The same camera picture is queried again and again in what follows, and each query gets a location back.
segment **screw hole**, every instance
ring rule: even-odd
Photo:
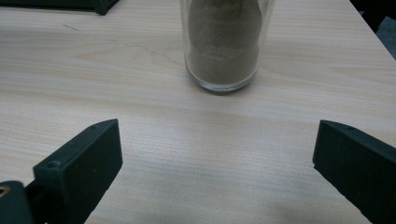
[[[52,169],[52,168],[57,168],[61,165],[60,162],[58,161],[51,161],[47,164],[47,168]]]
[[[11,190],[9,186],[1,186],[0,187],[0,198],[8,194],[8,192]]]

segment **black object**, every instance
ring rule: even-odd
[[[119,0],[0,0],[0,6],[88,10],[95,11],[99,15],[106,15],[118,1]]]
[[[121,166],[118,121],[94,124],[36,165],[25,189],[0,183],[0,223],[84,223]]]
[[[395,0],[350,0],[352,5],[363,11],[361,15],[370,28],[376,33],[382,21],[388,16],[396,20]]]
[[[345,124],[322,120],[313,162],[373,223],[396,223],[396,148]]]

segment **glass jar base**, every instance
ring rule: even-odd
[[[196,84],[199,86],[209,90],[209,91],[215,91],[215,92],[228,92],[228,91],[236,91],[241,89],[242,87],[246,86],[248,83],[251,82],[251,80],[255,77],[257,70],[254,71],[250,76],[245,78],[242,81],[236,82],[234,84],[228,84],[228,85],[215,85],[211,83],[207,83],[205,81],[202,81],[200,78],[198,78],[194,73],[190,71],[189,68],[187,68],[187,71],[189,72],[190,76],[194,80]]]

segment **wooden table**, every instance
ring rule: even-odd
[[[396,63],[348,0],[277,0],[255,80],[186,74],[177,0],[0,8],[0,182],[120,121],[124,164],[87,223],[367,223],[314,168],[321,119],[396,146]]]

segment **wood grain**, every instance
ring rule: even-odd
[[[255,80],[196,86],[176,0],[0,8],[0,181],[118,118],[124,164],[87,223],[368,223],[313,169],[320,119],[396,146],[396,63],[347,0],[277,0]]]

